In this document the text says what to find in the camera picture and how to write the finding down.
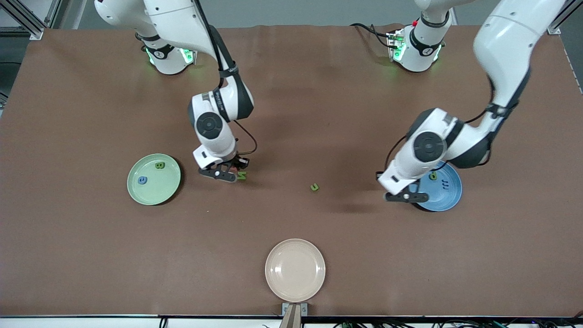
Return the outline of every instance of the green plate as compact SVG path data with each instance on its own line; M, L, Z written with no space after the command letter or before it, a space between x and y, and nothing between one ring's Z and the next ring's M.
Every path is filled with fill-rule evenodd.
M134 164L128 175L128 192L143 205L167 201L180 185L180 167L163 153L154 153Z

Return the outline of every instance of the black cable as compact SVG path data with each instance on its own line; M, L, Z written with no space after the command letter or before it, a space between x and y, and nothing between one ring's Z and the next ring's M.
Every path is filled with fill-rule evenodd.
M516 320L518 320L518 318L517 318L517 317L515 317L515 318L514 318L512 321L510 321L509 323L507 323L507 324L503 324L503 326L504 326L504 327L508 327L508 326L510 326L511 324L513 324L513 323L514 323Z
M395 148L397 148L397 146L401 143L401 141L405 140L405 138L407 138L406 135L402 136L401 139L399 139L399 141L397 141L397 143L393 146L393 148L391 148L391 150L387 154L387 158L385 158L385 166L384 166L383 171L385 171L387 168L389 168L389 158L391 157L391 154L393 153Z
M360 323L360 322L356 322L356 321L348 321L346 323L349 323L352 327L356 327L356 328L367 328L367 326L365 326L364 323Z
M383 320L381 321L381 328L385 328L385 325L388 325L391 328L402 328L401 324L398 322L395 322L394 320Z
M559 323L560 323L562 326L571 326L571 328L577 328L577 327L576 327L574 324L572 324L572 323L570 323L570 322L566 322L564 319L560 319L559 321L560 321Z
M206 32L209 34L209 38L211 40L211 43L213 44L213 50L215 51L215 56L217 57L217 63L219 63L219 70L222 71L223 70L223 63L220 60L220 53L219 53L219 47L217 46L217 43L215 42L214 38L213 38L213 34L210 31L210 26L209 26L209 21L206 20L206 15L205 12L202 10L202 5L200 0L194 0L196 7L198 8L199 13L201 14L201 19L202 22L205 24L206 27ZM222 86L223 84L223 78L220 79L220 83L219 85Z
M253 143L255 144L255 147L253 148L252 151L240 152L239 155L249 155L249 154L254 153L257 150L257 140L255 139L255 137L253 137L253 135L249 131L247 131L247 129L244 128L243 125L241 125L241 123L239 123L237 120L233 120L233 122L235 122L237 125L239 125L241 130L245 131L245 133L253 140Z
M439 328L443 328L447 323L463 323L464 326L467 327L475 327L475 328L486 328L492 327L492 324L479 324L475 321L465 321L465 320L449 320L438 325Z
M358 27L362 27L363 29L365 29L365 30L369 31L370 33L376 34L376 35L378 35L378 36L383 36L383 37L386 37L386 36L387 36L386 34L382 34L382 33L379 33L379 32L377 32L377 31L373 31L373 30L371 30L371 28L370 28L370 27L368 27L368 26L366 26L366 25L364 25L364 24L361 24L361 23L354 23L354 24L350 24L349 26L358 26Z
M537 318L530 318L529 320L536 322L540 328L557 328L557 325L554 322L542 321Z
M429 170L429 172L435 172L435 171L441 170L442 168L444 168L447 165L447 162L448 161L446 160L445 163L443 163L443 165L441 165L439 168L431 169L431 170Z
M365 30L369 31L370 33L374 34L374 35L377 37L377 40L378 40L378 41L379 41L379 42L380 42L380 43L381 43L383 46L385 46L385 47L387 47L387 48L391 48L391 49L397 49L397 47L396 47L396 46L390 46L390 45L388 44L388 40L387 40L387 43L386 43L386 44L385 44L385 43L384 43L384 42L381 40L381 38L380 38L380 37L381 37L381 36L382 36L382 37L387 37L387 34L386 34L386 33L379 33L379 32L377 32L377 30L374 28L374 25L373 25L373 24L371 24L371 25L370 25L370 27L367 27L366 25L364 25L364 24L361 24L361 23L354 23L354 24L351 24L350 26L362 27L362 28L364 28ZM395 31L397 31L397 30L388 31L387 33L393 33L393 32L395 32Z
M409 326L408 324L406 324L404 322L399 322L396 320L385 320L382 323L383 327L385 324L388 324L391 327L397 327L397 328L414 328L413 326Z
M378 36L377 30L374 29L374 25L370 25L370 28L373 29L374 35L377 37L377 40L385 47L387 48L391 48L391 49L397 49L397 46L391 46L389 45L389 39L387 39L387 44L385 44L382 40L381 37Z
M160 323L158 324L158 328L166 328L168 326L168 318L167 317L161 317L160 318Z
M479 119L480 117L484 116L484 114L486 114L486 110L484 109L478 116L472 118L471 120L466 121L466 123L471 123L474 122L475 120Z

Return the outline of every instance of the beige plate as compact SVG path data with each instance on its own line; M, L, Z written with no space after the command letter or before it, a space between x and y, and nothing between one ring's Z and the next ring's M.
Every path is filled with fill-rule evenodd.
M265 262L265 278L271 290L285 301L303 302L324 283L326 264L322 253L303 239L288 239L275 246Z

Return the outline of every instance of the plate rim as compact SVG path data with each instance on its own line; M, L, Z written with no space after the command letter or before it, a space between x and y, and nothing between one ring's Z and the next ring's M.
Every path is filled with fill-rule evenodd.
M270 279L268 278L268 263L269 263L269 259L272 257L273 251L275 251L281 244L289 243L289 242L292 242L292 241L303 242L303 243L308 244L310 247L313 247L316 250L317 254L320 256L320 258L322 259L322 263L323 263L323 265L322 265L322 271L324 272L324 274L322 276L321 283L319 284L318 288L315 290L315 292L313 294L311 294L308 297L303 298L303 299L300 299L300 298L297 298L297 299L286 299L286 298L282 297L281 293L278 293L278 292L276 292L273 289L273 286L272 286L272 284L270 282ZM265 259L265 271L264 271L264 273L265 273L265 280L267 281L267 285L269 286L269 289L271 289L271 291L277 297L279 297L280 299L282 299L282 300L284 300L286 302L292 302L292 303L304 302L304 301L307 301L308 299L314 297L314 295L316 295L320 291L320 289L322 289L322 286L324 285L324 281L326 280L326 260L324 259L324 256L322 255L322 252L320 252L320 250L313 243L311 243L311 242L309 242L309 241L307 241L305 239L302 239L302 238L290 238L290 239L286 239L286 240L283 240L283 241L279 242L277 245L275 245L271 249L271 251L267 255L267 258Z
M444 163L444 162L443 162L442 160L441 160L441 161L439 161L439 163L437 163L437 164L435 165L435 168L438 168L439 166L443 165L443 163ZM418 204L417 204L417 205L421 206L421 207L422 207L423 209L425 209L425 210L432 211L432 212L445 212L445 211L449 211L449 210L451 210L452 208L454 208L454 207L455 207L455 206L456 206L456 205L459 203L459 201L462 199L462 195L463 195L463 184L462 184L462 177L460 177L460 176L459 176L459 173L458 173L458 171L456 171L456 170L455 170L455 168L454 168L453 166L451 166L451 165L450 165L448 162L446 162L446 163L445 163L444 167L445 167L445 166L448 166L448 167L449 167L449 169L451 169L451 170L452 170L452 171L455 173L455 175L456 175L456 177L457 177L457 180L459 181L459 197L458 197L458 199L456 200L456 202L455 202L455 203L454 203L454 204L453 204L451 207L449 207L449 208L446 208L446 209L444 209L444 210L434 210L434 209L431 209L431 208L427 208L427 207L423 206L423 204L424 204L424 203L418 203Z
M146 158L148 158L148 157L152 157L152 156L161 156L161 157L167 157L169 162L173 162L173 163L176 165L176 167L178 167L178 183L176 184L176 188L174 189L174 191L172 191L172 193L171 193L171 194L170 194L170 195L169 195L169 196L168 196L166 199L164 199L163 201L161 201L161 202L159 202L159 203L151 203L151 204L150 204L150 203L144 203L144 202L142 202L142 201L139 201L139 200L137 200L137 199L134 197L134 195L132 194L132 191L131 191L131 187L130 187L130 178L131 178L131 176L132 176L132 172L133 172L133 171L134 171L134 169L137 167L138 163L139 163L139 162L141 162L142 160L144 160L144 159L146 159ZM166 155L166 154L164 154L164 153L151 153L151 154L149 154L149 155L146 155L146 156L144 156L144 157L142 157L142 158L138 159L138 160L137 160L137 161L134 163L134 165L132 166L132 168L131 168L131 169L129 170L129 172L128 172L128 178L127 178L127 180L126 180L126 188L128 189L128 194L129 194L129 196L130 196L130 197L131 197L131 198L132 198L134 201L136 201L137 203L139 203L139 204L142 204L142 205L148 205L148 206L151 206L151 205L159 205L159 204L162 204L163 202L165 202L165 201L169 200L169 199L170 199L170 197L172 197L172 196L174 195L174 193L176 193L176 190L178 190L178 187L180 187L180 181L181 181L181 180L182 180L182 170L180 169L180 165L178 164L178 161L177 161L176 159L174 159L174 157L172 157L172 156L170 156L170 155Z

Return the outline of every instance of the black strap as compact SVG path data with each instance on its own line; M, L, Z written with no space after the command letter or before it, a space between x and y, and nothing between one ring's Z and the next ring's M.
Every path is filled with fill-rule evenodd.
M224 71L219 71L219 76L223 79L237 74L239 74L239 66L237 66L236 63L234 67L229 67Z
M441 23L431 23L428 20L426 20L425 18L423 18L423 14L421 14L421 21L423 22L423 24L426 26L429 26L429 27L433 27L433 28L444 27L445 24L447 24L448 20L449 20L449 11L445 14L445 20Z
M409 34L409 40L411 40L411 45L419 51L419 55L423 57L431 56L433 52L439 48L441 42L443 42L443 39L441 39L439 43L436 43L432 46L424 44L415 37L415 29L411 30L411 33Z
M168 54L172 51L172 49L174 49L174 47L169 44L166 44L162 48L155 49L146 47L146 49L152 56L156 57L157 59L166 59L168 58Z
M465 123L460 121L459 119L455 122L454 128L451 129L447 137L445 138L445 144L447 147L451 147L451 144L458 138L460 131L462 131L463 125Z
M141 36L140 34L138 34L138 32L136 32L136 38L138 40L148 41L148 42L154 42L154 41L158 41L161 39L161 37L158 34L156 34L155 36Z

